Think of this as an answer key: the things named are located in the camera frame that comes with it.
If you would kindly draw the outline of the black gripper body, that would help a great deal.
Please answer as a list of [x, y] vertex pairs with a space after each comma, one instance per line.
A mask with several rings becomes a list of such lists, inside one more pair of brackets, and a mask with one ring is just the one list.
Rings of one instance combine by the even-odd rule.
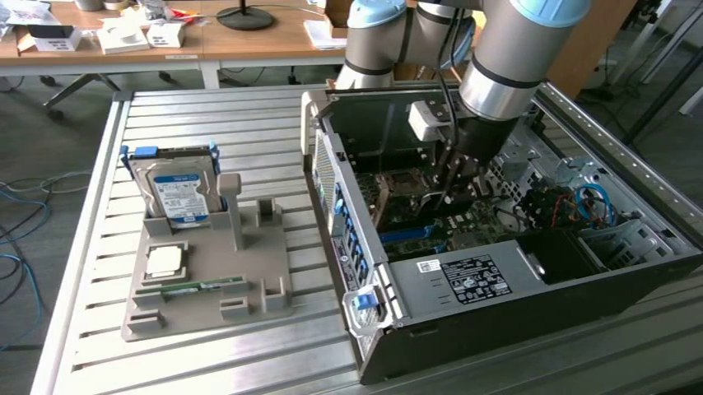
[[455, 151], [486, 165], [499, 154], [519, 119], [494, 121], [482, 117], [458, 120]]

